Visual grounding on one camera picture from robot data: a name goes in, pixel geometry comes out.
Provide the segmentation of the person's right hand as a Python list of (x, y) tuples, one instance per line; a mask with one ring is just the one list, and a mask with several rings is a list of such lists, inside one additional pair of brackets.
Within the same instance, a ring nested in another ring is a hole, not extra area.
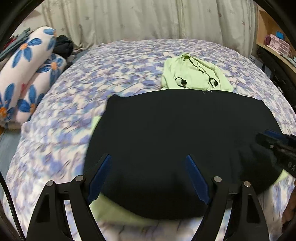
[(282, 214), (282, 224), (289, 222), (295, 216), (295, 206), (296, 206), (296, 196), (295, 192), (293, 192), (288, 201), (287, 207), (285, 208)]

